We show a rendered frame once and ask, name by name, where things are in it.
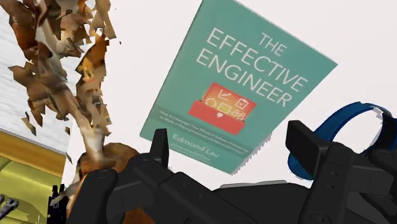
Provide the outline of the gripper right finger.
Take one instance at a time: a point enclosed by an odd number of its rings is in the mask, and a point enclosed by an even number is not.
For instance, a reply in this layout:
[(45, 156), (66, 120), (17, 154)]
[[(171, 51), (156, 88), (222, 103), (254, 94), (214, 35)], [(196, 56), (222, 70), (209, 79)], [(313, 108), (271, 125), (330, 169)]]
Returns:
[(314, 175), (298, 224), (374, 224), (346, 208), (358, 192), (389, 224), (397, 224), (397, 150), (375, 148), (359, 155), (324, 141), (298, 120), (288, 123), (286, 146)]

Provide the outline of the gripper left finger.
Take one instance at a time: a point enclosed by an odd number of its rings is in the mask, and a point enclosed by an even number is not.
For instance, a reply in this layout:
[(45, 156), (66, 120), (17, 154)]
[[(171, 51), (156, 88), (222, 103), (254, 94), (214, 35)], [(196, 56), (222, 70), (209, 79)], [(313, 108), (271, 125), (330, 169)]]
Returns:
[(142, 209), (155, 224), (258, 224), (183, 172), (168, 169), (166, 129), (154, 133), (150, 151), (132, 157), (121, 173), (88, 174), (66, 224), (122, 224), (128, 211)]

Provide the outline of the blue headphones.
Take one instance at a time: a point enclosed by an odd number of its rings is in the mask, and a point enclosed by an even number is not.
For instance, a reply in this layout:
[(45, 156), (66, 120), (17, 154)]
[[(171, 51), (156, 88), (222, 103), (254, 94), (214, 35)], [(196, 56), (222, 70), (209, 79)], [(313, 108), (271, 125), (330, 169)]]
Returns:
[[(354, 102), (348, 104), (332, 115), (330, 115), (315, 131), (315, 135), (320, 137), (326, 141), (333, 141), (337, 133), (340, 129), (354, 117), (370, 110), (379, 109), (381, 110), (381, 115), (388, 115), (396, 122), (397, 127), (397, 118), (395, 118), (390, 111), (382, 106), (378, 106), (376, 104), (371, 103), (362, 103), (362, 102)], [(290, 171), (297, 177), (313, 180), (314, 175), (309, 174), (301, 165), (301, 163), (292, 155), (292, 153), (288, 156), (288, 167)]]

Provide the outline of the teal book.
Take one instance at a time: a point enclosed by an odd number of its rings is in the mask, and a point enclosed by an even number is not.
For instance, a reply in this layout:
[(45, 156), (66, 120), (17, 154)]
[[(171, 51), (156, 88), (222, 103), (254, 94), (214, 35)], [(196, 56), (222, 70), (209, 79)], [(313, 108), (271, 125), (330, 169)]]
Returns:
[(236, 172), (336, 63), (236, 0), (202, 0), (141, 137)]

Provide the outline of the brown dried plant in pot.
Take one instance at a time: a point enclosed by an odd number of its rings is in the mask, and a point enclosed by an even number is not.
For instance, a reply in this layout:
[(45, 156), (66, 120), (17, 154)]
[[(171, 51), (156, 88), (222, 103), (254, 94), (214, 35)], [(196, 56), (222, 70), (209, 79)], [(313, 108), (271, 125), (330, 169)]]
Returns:
[(116, 34), (109, 19), (110, 0), (0, 0), (26, 59), (12, 66), (15, 81), (26, 88), (36, 123), (46, 109), (57, 119), (73, 117), (85, 152), (78, 160), (73, 183), (57, 198), (75, 207), (87, 174), (100, 168), (122, 172), (137, 151), (122, 143), (105, 143), (111, 120), (102, 100), (105, 54)]

